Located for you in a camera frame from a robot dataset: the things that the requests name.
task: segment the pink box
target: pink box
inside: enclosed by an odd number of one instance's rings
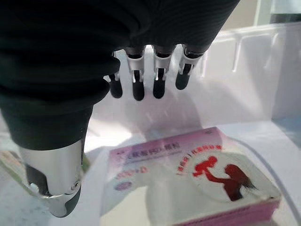
[[[268,221],[281,194],[217,128],[112,150],[101,224]]]

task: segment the black fingertip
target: black fingertip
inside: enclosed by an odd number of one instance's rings
[[[144,98],[144,86],[143,82],[133,82],[133,96],[135,100],[143,100]]]
[[[179,90],[183,90],[186,88],[188,81],[189,81],[189,75],[187,74],[180,74],[178,73],[177,78],[175,80],[175,86]]]
[[[155,98],[160,99],[164,96],[165,93],[165,81],[163,80],[155,80],[153,95]]]
[[[77,203],[79,202],[80,191],[81,191],[81,187],[79,188],[79,190],[77,191],[75,196],[72,199],[70,199],[68,202],[66,202],[66,204],[65,204],[66,214],[59,218],[64,218],[64,217],[68,216],[69,214],[71,214],[71,212],[74,210]]]
[[[111,80],[110,84],[110,92],[114,98],[121,98],[122,97],[122,86],[120,80],[115,81]]]

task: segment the robotic hand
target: robotic hand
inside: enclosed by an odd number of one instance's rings
[[[209,48],[239,0],[3,0],[0,107],[20,146],[28,183],[65,217],[80,195],[80,166],[93,105],[122,96],[116,50],[124,49],[133,95],[144,97],[143,53],[154,48],[153,95],[183,45],[176,87]],[[108,84],[103,76],[111,79]]]

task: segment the red silhouette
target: red silhouette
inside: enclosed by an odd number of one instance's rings
[[[200,175],[203,174],[203,172],[206,172],[208,171],[207,168],[213,168],[215,166],[215,164],[217,163],[217,158],[214,157],[214,156],[210,156],[208,158],[208,160],[206,161],[203,161],[201,163],[199,163],[198,165],[195,166],[195,170],[196,170],[196,173],[193,173],[193,176],[194,177],[198,177]]]
[[[225,173],[230,176],[230,178],[216,178],[213,176],[208,169],[205,170],[205,175],[208,180],[216,183],[223,183],[224,189],[231,199],[231,201],[236,201],[243,198],[240,188],[241,186],[247,188],[255,188],[252,184],[250,178],[236,165],[227,165],[225,167]]]

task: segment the white plastic bin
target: white plastic bin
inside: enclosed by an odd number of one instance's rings
[[[17,183],[0,190],[0,225],[99,225],[109,150],[146,140],[218,126],[250,151],[247,155],[284,198],[270,226],[301,223],[301,23],[220,32],[185,90],[175,78],[182,47],[175,49],[162,99],[152,95],[153,52],[145,50],[145,97],[137,102],[124,51],[123,96],[96,104],[85,151],[95,159],[70,216],[55,218]],[[2,123],[2,133],[7,133]]]

